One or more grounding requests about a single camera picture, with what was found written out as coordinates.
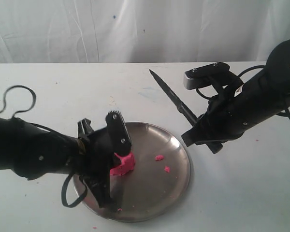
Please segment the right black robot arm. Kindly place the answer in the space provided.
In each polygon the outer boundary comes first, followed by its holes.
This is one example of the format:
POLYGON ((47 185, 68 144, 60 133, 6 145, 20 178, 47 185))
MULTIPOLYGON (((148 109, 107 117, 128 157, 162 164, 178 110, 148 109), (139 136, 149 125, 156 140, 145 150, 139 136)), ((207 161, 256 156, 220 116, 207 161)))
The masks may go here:
POLYGON ((260 71, 243 82, 218 62, 185 72, 186 89, 212 86, 207 111, 182 135, 186 146, 235 140, 248 129, 290 107, 290 39, 270 53, 260 71))

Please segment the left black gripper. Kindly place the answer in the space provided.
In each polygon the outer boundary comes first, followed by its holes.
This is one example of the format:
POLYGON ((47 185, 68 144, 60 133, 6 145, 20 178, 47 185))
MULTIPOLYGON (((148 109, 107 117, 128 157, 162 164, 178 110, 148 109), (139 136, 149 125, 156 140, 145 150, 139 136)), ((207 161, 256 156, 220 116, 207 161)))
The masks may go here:
POLYGON ((94 130, 91 120, 84 118, 77 122, 77 126, 80 157, 75 173, 82 176, 82 182, 95 198, 98 208, 121 211, 121 202, 116 202, 110 193, 110 169, 122 167, 122 157, 114 153, 115 123, 107 122, 106 127, 94 130))

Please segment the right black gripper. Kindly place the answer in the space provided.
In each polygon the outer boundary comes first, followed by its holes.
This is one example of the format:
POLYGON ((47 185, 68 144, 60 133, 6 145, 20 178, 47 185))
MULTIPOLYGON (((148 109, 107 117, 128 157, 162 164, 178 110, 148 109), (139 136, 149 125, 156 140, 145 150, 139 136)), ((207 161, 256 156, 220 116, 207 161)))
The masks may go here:
POLYGON ((229 85, 212 100, 207 112, 181 135, 186 146, 206 144, 213 154, 223 148, 220 141, 234 140, 266 119, 266 86, 229 85))

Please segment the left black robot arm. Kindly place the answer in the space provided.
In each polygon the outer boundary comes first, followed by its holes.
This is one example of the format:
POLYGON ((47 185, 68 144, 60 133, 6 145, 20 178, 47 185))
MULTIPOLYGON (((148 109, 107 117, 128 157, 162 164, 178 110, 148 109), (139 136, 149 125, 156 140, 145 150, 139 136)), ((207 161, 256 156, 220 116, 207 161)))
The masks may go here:
POLYGON ((119 112, 111 111, 106 127, 93 130, 89 119, 78 122, 78 136, 63 135, 20 118, 0 118, 0 170, 27 180, 48 173, 66 174, 61 201, 78 206, 92 193, 98 206, 111 204, 110 170, 131 152, 131 140, 119 112))

